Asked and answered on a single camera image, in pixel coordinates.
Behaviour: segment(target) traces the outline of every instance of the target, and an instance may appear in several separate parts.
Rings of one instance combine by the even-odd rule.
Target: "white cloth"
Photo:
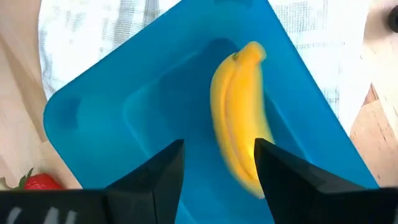
[[[39,52],[47,98],[178,2],[42,0]],[[349,132],[370,85],[359,65],[368,0],[270,3]]]

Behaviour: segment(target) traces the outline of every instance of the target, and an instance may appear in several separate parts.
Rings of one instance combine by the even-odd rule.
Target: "wooden surface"
[[[45,97],[37,50],[39,5],[39,0],[0,1],[0,176],[15,185],[35,167],[36,172],[53,174],[66,187],[79,188],[42,127]],[[398,34],[391,34],[383,25],[388,11],[385,5],[388,8],[394,3],[371,3],[363,60],[369,66],[376,91],[371,90],[366,98],[351,138],[376,180],[381,185],[398,185],[398,143],[394,134],[398,131],[398,76],[394,68]]]

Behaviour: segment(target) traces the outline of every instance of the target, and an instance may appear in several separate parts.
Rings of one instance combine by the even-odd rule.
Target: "banana peel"
[[[254,141],[274,142],[264,111],[261,62],[266,52],[257,42],[227,57],[210,86],[211,115],[221,155],[240,184],[264,198],[254,162]]]

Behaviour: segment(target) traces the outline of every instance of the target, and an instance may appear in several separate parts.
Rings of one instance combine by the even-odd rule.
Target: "strawberry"
[[[48,174],[36,174],[32,175],[33,168],[23,176],[18,184],[18,187],[13,188],[13,190],[63,190],[65,189],[60,184],[58,184],[50,175]]]

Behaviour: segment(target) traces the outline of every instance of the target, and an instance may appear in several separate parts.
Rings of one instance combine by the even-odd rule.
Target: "blue cutting board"
[[[266,201],[227,170],[210,113],[217,66],[252,40],[267,52],[264,96],[276,144],[376,188],[265,0],[182,0],[51,97],[47,136],[84,188],[103,188],[184,139],[176,223],[273,223]]]

